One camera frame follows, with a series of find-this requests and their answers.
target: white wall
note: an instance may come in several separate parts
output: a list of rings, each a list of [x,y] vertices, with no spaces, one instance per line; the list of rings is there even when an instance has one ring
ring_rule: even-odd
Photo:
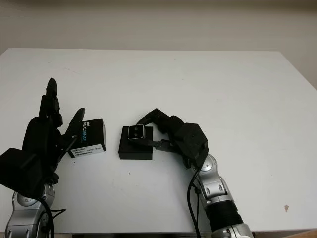
[[[12,47],[281,51],[317,88],[317,1],[0,0]]]

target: white table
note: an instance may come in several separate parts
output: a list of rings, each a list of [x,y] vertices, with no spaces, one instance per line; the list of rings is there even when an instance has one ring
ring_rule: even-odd
[[[59,164],[53,208],[67,211],[55,219],[57,232],[194,230],[192,173],[179,156],[118,156],[122,126],[154,108],[200,125],[253,231],[317,228],[317,92],[281,53],[9,49],[0,57],[0,153],[22,147],[50,77],[61,132],[85,107],[85,119],[104,119],[107,139],[106,152]],[[163,135],[155,129],[154,137]],[[11,196],[0,188],[2,232]],[[199,226],[210,230],[202,210]]]

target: white label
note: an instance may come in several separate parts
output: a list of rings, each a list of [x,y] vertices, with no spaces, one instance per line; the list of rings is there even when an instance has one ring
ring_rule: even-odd
[[[100,153],[100,152],[103,152],[104,149],[101,146],[101,144],[99,144],[99,145],[91,145],[91,146],[87,146],[87,147],[82,147],[82,148],[78,148],[78,149],[72,149],[70,151],[73,153],[73,155],[75,157],[80,157],[80,156],[86,156],[86,155]]]

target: black cylindrical joint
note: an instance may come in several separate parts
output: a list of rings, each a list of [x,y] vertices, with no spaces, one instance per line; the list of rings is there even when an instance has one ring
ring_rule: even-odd
[[[213,232],[220,228],[243,223],[233,201],[214,203],[206,208],[206,214]]]

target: robotic arm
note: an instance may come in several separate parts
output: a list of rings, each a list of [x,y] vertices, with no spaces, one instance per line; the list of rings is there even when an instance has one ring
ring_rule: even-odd
[[[192,184],[199,188],[206,215],[210,221],[213,238],[253,238],[247,224],[238,214],[237,207],[224,179],[219,175],[216,159],[208,154],[208,141],[198,124],[184,123],[176,116],[169,117],[159,109],[154,109],[137,124],[143,126],[154,123],[162,133],[167,133],[170,141],[150,141],[140,135],[130,140],[136,145],[155,147],[158,150],[176,152],[183,157],[185,167],[195,172],[188,189],[189,201]],[[200,237],[197,221],[190,206],[196,233]]]
[[[50,206],[58,183],[57,166],[80,136],[85,109],[77,111],[64,135],[59,113],[57,83],[51,78],[42,96],[39,116],[26,129],[22,150],[10,148],[0,155],[0,183],[14,190],[13,212],[5,229],[6,238],[54,237]]]

